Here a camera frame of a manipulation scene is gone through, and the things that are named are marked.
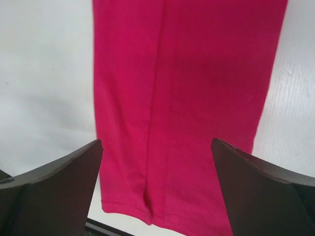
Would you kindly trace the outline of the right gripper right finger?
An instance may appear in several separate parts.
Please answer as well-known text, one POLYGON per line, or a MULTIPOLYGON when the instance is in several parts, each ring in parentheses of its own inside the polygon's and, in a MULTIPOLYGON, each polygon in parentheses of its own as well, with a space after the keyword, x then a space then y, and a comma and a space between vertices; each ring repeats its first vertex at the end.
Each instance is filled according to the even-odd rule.
POLYGON ((315 179, 214 138, 211 150, 235 236, 313 236, 315 179))

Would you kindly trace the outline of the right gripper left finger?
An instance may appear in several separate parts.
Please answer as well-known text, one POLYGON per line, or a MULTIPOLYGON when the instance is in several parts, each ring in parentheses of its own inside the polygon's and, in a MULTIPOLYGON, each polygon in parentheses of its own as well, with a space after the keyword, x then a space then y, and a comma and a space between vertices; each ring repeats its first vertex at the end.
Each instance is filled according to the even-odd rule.
POLYGON ((0 173, 2 236, 81 236, 102 159, 101 140, 26 173, 0 173))

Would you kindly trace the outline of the magenta t shirt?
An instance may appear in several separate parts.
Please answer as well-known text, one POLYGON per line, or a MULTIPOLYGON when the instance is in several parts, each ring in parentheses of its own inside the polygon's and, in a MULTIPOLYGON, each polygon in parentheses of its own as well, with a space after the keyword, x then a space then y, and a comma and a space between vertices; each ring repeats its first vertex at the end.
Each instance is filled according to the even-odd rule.
POLYGON ((213 138, 251 152, 285 0, 95 0, 101 204, 187 236, 232 234, 213 138))

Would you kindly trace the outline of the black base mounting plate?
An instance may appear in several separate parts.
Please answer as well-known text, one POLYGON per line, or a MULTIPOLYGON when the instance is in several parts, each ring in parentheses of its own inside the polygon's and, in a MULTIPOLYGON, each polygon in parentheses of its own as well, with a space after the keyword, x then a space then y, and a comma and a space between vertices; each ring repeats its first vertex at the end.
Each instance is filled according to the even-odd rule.
POLYGON ((133 236, 98 221, 87 219, 83 236, 133 236))

